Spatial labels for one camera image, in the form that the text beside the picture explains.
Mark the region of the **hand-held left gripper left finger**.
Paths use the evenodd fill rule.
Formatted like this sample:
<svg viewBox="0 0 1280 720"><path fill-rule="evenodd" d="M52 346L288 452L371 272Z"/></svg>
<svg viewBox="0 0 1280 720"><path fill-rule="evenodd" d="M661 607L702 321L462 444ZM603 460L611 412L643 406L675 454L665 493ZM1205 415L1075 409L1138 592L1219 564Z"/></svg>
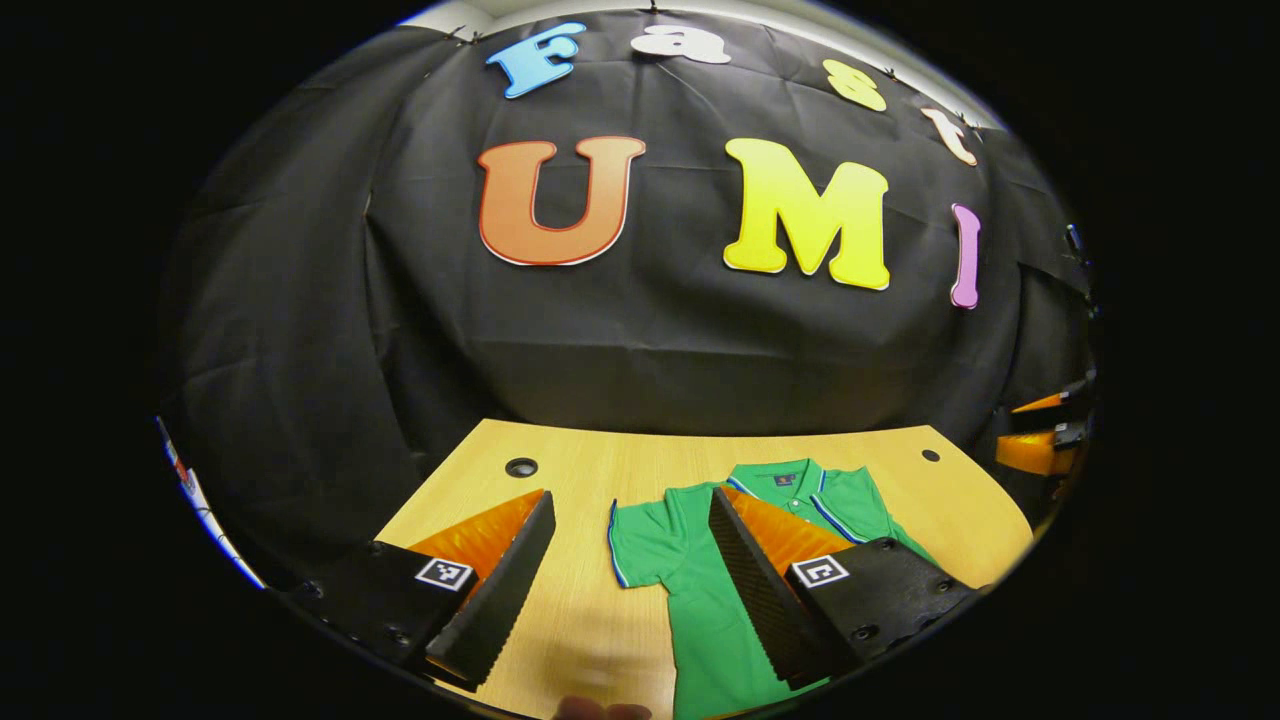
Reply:
<svg viewBox="0 0 1280 720"><path fill-rule="evenodd" d="M522 612L556 532L534 489L410 547L370 541L289 591L289 601L372 657L476 691Z"/></svg>

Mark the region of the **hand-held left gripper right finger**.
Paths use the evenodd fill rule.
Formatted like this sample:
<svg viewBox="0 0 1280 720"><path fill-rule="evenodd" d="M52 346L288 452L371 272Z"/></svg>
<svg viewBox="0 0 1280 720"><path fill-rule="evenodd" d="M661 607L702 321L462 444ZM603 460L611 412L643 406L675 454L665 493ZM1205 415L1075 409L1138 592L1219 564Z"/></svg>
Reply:
<svg viewBox="0 0 1280 720"><path fill-rule="evenodd" d="M855 543L731 487L714 488L708 525L792 689L874 664L980 597L900 539Z"/></svg>

